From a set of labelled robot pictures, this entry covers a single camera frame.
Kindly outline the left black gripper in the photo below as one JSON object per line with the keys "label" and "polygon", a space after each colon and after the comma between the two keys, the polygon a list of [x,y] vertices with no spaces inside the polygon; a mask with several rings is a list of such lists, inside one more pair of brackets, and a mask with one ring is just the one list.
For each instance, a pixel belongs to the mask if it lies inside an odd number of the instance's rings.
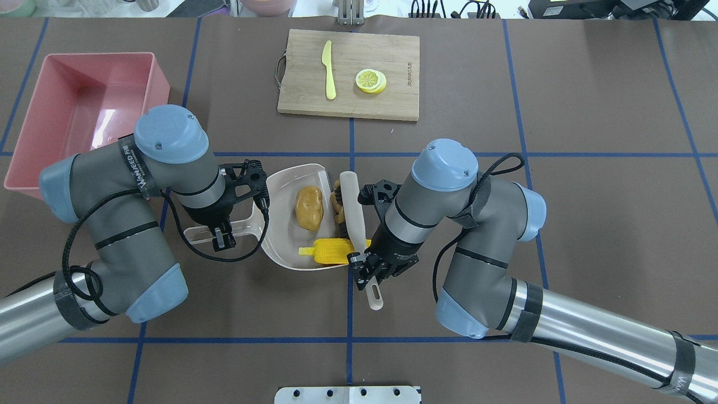
{"label": "left black gripper", "polygon": [[269,191],[267,174],[258,159],[246,159],[241,164],[221,164],[218,176],[203,192],[203,200],[191,200],[183,195],[183,209],[196,223],[211,229],[214,251],[236,247],[230,225],[234,205],[253,199],[264,218],[269,217]]}

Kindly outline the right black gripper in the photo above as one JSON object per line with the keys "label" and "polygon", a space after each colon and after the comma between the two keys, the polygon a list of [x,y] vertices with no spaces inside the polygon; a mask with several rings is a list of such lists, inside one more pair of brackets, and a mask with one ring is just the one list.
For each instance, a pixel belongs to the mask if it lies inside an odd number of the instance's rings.
{"label": "right black gripper", "polygon": [[347,255],[349,271],[355,276],[359,291],[364,291],[373,278],[381,282],[397,277],[420,261],[416,255],[420,245],[400,240],[390,232],[386,223],[388,209],[401,187],[395,182],[382,180],[362,187],[357,197],[359,204],[372,205],[380,219],[366,253],[353,251]]}

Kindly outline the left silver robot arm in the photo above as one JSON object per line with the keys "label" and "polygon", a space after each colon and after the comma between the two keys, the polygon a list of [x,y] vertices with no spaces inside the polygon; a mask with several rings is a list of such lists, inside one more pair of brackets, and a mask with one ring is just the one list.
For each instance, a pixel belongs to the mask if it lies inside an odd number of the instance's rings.
{"label": "left silver robot arm", "polygon": [[210,230],[215,251],[235,246],[230,214],[253,199],[269,218],[261,162],[219,164],[199,120],[175,104],[154,107],[132,134],[43,169],[39,189],[72,228],[51,274],[2,299],[2,365],[125,314],[136,324],[182,304],[182,269],[149,206],[164,198]]}

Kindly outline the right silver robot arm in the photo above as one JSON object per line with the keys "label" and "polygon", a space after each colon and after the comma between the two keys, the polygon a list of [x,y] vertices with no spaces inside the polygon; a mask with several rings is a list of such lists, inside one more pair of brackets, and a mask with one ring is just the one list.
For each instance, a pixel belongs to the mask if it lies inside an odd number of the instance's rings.
{"label": "right silver robot arm", "polygon": [[[509,273],[555,292],[716,344],[716,223],[690,158],[529,155],[506,176],[546,197],[547,225]],[[669,403],[675,398],[545,347],[475,342],[434,317],[431,266],[458,232],[444,222],[420,263],[348,322],[348,381],[406,383],[426,403]]]}

